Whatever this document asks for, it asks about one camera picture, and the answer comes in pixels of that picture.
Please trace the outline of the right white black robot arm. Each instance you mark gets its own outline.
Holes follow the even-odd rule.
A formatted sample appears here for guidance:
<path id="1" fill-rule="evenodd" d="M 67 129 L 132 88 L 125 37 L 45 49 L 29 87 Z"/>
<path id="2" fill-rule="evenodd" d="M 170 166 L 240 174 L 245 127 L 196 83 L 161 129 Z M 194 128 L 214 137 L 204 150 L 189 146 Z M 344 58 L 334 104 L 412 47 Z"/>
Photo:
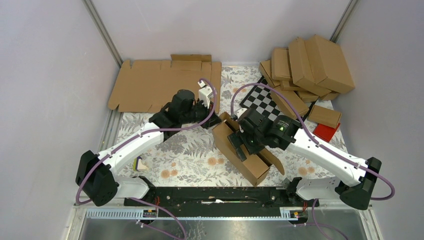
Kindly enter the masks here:
<path id="1" fill-rule="evenodd" d="M 333 174 L 328 178 L 294 179 L 286 193 L 291 205 L 299 206 L 305 200 L 340 199 L 357 210 L 368 208 L 378 179 L 375 174 L 382 166 L 379 159 L 363 159 L 343 152 L 306 133 L 306 127 L 285 115 L 270 120 L 253 108 L 241 108 L 231 118 L 237 126 L 228 140 L 241 161 L 270 147 L 300 155 Z"/>

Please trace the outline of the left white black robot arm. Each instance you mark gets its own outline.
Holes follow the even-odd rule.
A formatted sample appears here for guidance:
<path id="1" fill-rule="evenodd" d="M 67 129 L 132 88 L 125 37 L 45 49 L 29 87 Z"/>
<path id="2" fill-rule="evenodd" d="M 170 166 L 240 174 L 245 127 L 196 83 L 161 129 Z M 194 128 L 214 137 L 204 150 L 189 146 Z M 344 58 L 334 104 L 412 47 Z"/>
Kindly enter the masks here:
<path id="1" fill-rule="evenodd" d="M 120 171 L 143 152 L 168 140 L 183 130 L 196 127 L 208 129 L 219 123 L 215 112 L 216 90 L 204 86 L 193 92 L 179 90 L 146 122 L 142 128 L 124 141 L 99 153 L 86 151 L 80 157 L 75 182 L 78 190 L 75 202 L 93 202 L 100 207 L 114 198 L 136 198 L 148 206 L 155 200 L 155 192 L 144 177 L 120 177 Z"/>

